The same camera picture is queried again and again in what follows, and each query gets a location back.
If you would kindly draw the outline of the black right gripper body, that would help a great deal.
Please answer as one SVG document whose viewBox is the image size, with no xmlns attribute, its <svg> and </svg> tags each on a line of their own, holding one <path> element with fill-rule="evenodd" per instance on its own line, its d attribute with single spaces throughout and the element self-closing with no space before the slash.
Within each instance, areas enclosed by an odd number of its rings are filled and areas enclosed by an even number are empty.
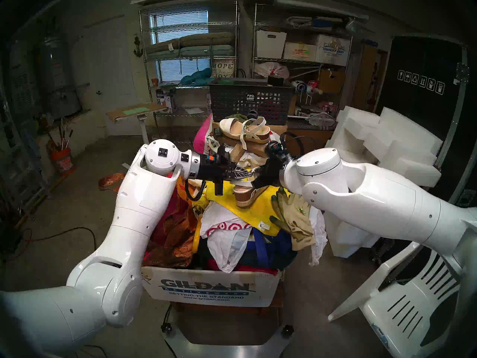
<svg viewBox="0 0 477 358">
<path fill-rule="evenodd" d="M 269 159 L 279 167 L 286 167 L 293 161 L 293 157 L 289 150 L 286 148 L 286 144 L 281 141 L 271 140 L 268 142 L 265 152 Z"/>
</svg>

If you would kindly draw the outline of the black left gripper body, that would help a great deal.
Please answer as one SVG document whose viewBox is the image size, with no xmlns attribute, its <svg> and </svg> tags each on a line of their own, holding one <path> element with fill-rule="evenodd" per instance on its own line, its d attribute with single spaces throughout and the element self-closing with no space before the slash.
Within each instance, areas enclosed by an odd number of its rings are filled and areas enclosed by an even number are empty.
<svg viewBox="0 0 477 358">
<path fill-rule="evenodd" d="M 198 180 L 212 182 L 235 179 L 235 163 L 230 160 L 230 154 L 200 154 Z"/>
</svg>

